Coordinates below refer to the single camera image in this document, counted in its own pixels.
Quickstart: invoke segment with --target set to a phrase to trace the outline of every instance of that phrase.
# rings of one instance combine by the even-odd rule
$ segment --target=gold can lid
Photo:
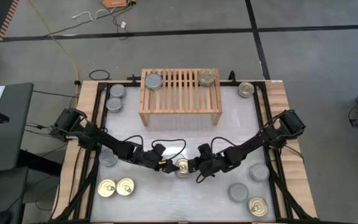
[[[117,184],[117,193],[123,196],[130,195],[135,189],[135,183],[131,178],[123,178]]]
[[[98,193],[102,197],[111,196],[116,191],[116,183],[111,179],[104,179],[99,183]]]
[[[215,73],[212,70],[209,69],[202,69],[198,72],[198,81],[210,84],[215,81]]]
[[[267,211],[269,210],[269,206],[267,205],[266,200],[262,197],[253,197],[249,199],[248,208],[249,211],[257,217],[266,215]]]
[[[179,167],[179,170],[175,172],[178,177],[187,177],[189,175],[187,159],[178,159],[175,165]]]
[[[242,82],[239,85],[239,93],[244,96],[249,96],[254,94],[255,88],[253,84],[249,82]]]

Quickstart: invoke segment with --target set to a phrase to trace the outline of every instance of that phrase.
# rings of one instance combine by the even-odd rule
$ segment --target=tin can
[[[125,87],[121,84],[115,84],[110,88],[111,98],[124,98],[126,95]]]
[[[135,183],[131,178],[123,178],[117,184],[117,193],[122,196],[130,195],[135,189]]]
[[[239,85],[239,95],[241,97],[247,98],[254,94],[255,88],[253,84],[249,82],[242,82]]]
[[[187,177],[189,175],[189,165],[187,159],[178,159],[175,163],[179,170],[175,172],[178,177]]]
[[[249,168],[249,174],[255,181],[267,180],[269,177],[269,168],[263,163],[257,163]]]
[[[157,73],[150,73],[146,75],[144,83],[146,85],[146,88],[148,88],[149,90],[158,90],[161,88],[162,85],[161,75]]]
[[[118,157],[112,153],[111,149],[103,150],[99,155],[99,162],[105,167],[112,167],[117,163],[117,161]]]
[[[99,183],[98,193],[102,197],[110,197],[116,191],[116,183],[111,179],[104,179]]]
[[[243,183],[234,183],[229,187],[229,197],[233,202],[244,202],[248,198],[248,188]]]
[[[267,202],[264,198],[253,197],[248,201],[248,209],[250,213],[256,217],[262,217],[266,215],[267,211],[269,210],[269,206],[267,205]]]
[[[107,109],[112,113],[118,113],[122,110],[122,101],[120,98],[110,98],[106,103]]]
[[[202,69],[198,72],[198,83],[202,87],[211,87],[215,82],[216,75],[212,70]]]

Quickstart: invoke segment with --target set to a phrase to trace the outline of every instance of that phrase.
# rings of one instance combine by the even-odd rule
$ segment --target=table
[[[270,103],[270,109],[273,116],[279,114],[283,110],[289,109],[288,100],[285,94],[284,84],[282,81],[275,81],[275,80],[269,80],[269,81],[251,80],[251,81],[265,82],[267,87],[268,100]],[[86,113],[89,118],[92,117],[93,114],[93,107],[94,107],[94,101],[96,99],[98,82],[99,81],[85,81],[83,82],[81,87],[81,93],[76,108]],[[130,83],[131,81],[108,81],[108,82]],[[102,109],[104,106],[103,100],[104,100],[104,95],[101,96],[102,102],[99,104],[98,114],[102,113]],[[259,97],[259,100],[260,100],[261,109],[262,111],[264,111],[263,98]],[[264,122],[267,122],[265,113],[262,113],[262,117],[264,119]],[[97,124],[100,124],[101,116],[97,117],[96,122]],[[296,140],[288,141],[288,146],[300,152],[298,141]],[[68,205],[69,201],[71,200],[69,198],[70,192],[73,191],[71,196],[71,198],[73,198],[76,191],[78,190],[78,185],[80,182],[80,175],[81,175],[81,170],[82,170],[82,165],[85,155],[85,150],[81,150],[80,152],[78,152],[79,150],[80,147],[78,146],[77,140],[72,140],[68,143],[67,151],[65,155],[65,162],[63,163],[62,173],[60,175],[61,177],[60,193],[59,193],[59,198],[55,199],[57,200],[57,204],[56,204],[56,211],[53,214],[53,218],[59,216],[59,214],[61,214],[61,212]],[[75,167],[76,156],[78,153],[79,153],[78,163],[77,166]],[[91,165],[93,163],[93,159],[94,159],[93,152],[91,153],[91,158],[92,159],[90,159],[88,164],[88,171],[90,171]],[[305,167],[302,163],[301,158],[291,151],[283,150],[281,159],[282,159],[288,190],[291,192],[291,194],[294,196],[296,201],[303,207],[303,209],[309,215],[311,215],[312,217],[316,217],[316,210],[314,208],[314,203],[310,192],[308,178],[306,176]],[[83,199],[80,206],[80,212],[78,216],[79,218],[85,218],[88,195],[89,195],[89,188],[83,195]],[[278,189],[277,189],[277,195],[279,198],[280,213],[282,217],[286,217],[283,197]]]
[[[0,171],[27,166],[59,176],[59,163],[21,150],[33,87],[32,83],[7,85],[0,99],[0,113],[9,117],[8,123],[0,124]]]
[[[9,211],[12,213],[11,223],[21,223],[22,203],[28,168],[0,172],[0,212],[6,210],[16,199]]]

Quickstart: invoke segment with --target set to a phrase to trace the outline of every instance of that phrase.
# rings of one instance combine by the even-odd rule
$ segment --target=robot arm
[[[275,128],[274,124],[278,119],[280,127]],[[248,153],[260,146],[269,145],[281,148],[287,143],[287,139],[296,139],[304,129],[305,125],[296,115],[295,110],[284,111],[276,115],[254,137],[239,146],[231,146],[213,154],[210,145],[200,145],[198,147],[200,156],[188,161],[189,172],[200,170],[203,177],[214,177],[214,174],[220,170],[229,172],[240,166],[241,161],[246,159]]]

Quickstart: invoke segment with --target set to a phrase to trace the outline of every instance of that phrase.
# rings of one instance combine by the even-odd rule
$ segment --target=wooden frame
[[[139,116],[144,126],[150,114],[211,114],[217,125],[223,112],[218,69],[209,88],[199,86],[197,69],[143,69],[140,82]],[[152,91],[145,87],[147,74],[162,76],[162,87]]]

